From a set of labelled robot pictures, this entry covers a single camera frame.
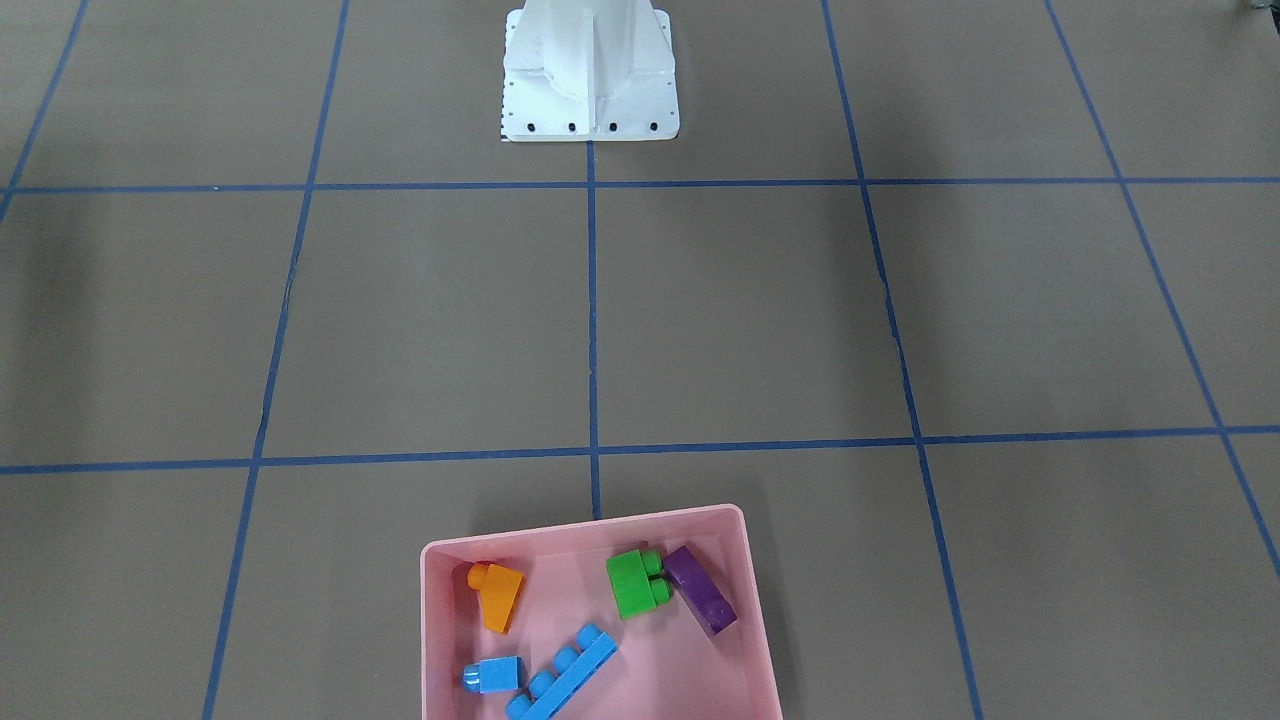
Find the green block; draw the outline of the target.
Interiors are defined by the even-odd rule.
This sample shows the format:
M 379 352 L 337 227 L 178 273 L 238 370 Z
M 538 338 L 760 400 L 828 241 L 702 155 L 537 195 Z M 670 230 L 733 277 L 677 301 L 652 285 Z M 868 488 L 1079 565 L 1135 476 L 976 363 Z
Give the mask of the green block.
M 672 585 L 655 550 L 631 550 L 608 557 L 605 574 L 623 620 L 650 612 L 672 598 Z

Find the purple block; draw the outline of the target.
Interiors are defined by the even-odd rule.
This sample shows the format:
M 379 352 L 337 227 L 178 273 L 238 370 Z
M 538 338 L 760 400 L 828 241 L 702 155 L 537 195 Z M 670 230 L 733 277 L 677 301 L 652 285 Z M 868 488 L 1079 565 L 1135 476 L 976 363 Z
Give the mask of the purple block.
M 709 637 L 717 637 L 737 621 L 739 615 L 730 598 L 716 583 L 707 565 L 687 546 L 667 553 L 663 569 Z

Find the orange block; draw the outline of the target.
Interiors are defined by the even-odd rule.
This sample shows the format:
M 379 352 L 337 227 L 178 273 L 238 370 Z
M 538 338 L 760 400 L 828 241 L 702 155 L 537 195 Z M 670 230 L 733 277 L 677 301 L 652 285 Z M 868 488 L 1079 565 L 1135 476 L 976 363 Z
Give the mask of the orange block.
M 502 635 L 509 633 L 525 582 L 526 577 L 521 571 L 497 562 L 471 565 L 466 573 L 466 584 L 477 596 L 485 629 Z

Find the long blue four-stud block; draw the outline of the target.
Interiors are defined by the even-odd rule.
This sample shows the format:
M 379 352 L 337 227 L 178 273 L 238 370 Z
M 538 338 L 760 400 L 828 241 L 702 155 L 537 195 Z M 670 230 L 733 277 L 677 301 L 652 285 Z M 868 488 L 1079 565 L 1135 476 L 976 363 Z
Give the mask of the long blue four-stud block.
M 536 673 L 524 693 L 506 706 L 507 719 L 556 719 L 618 652 L 617 641 L 596 624 L 582 625 L 572 643 L 556 652 L 549 669 Z

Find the small blue block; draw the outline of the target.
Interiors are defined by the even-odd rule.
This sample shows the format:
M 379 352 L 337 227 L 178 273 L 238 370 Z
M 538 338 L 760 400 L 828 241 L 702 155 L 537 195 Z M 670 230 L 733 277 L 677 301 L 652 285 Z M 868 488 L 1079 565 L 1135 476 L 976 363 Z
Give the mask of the small blue block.
M 526 687 L 527 671 L 518 655 L 480 659 L 463 666 L 460 683 L 474 694 L 516 692 Z

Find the pink plastic box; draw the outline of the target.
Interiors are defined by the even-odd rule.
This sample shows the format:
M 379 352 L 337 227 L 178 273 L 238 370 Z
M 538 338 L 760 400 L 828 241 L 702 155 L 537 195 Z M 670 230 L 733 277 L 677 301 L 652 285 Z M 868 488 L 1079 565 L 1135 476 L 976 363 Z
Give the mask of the pink plastic box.
M 687 550 L 736 619 L 690 603 L 622 618 L 605 573 L 627 551 Z M 732 503 L 439 539 L 420 556 L 425 719 L 504 719 L 573 683 L 562 719 L 781 719 L 748 524 Z

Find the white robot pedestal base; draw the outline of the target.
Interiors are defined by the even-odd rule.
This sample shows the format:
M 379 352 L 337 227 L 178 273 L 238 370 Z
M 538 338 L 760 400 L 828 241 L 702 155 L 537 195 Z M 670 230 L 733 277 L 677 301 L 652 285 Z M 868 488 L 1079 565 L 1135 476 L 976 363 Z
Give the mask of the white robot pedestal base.
M 667 12 L 649 1 L 526 1 L 504 23 L 500 138 L 645 142 L 681 127 Z

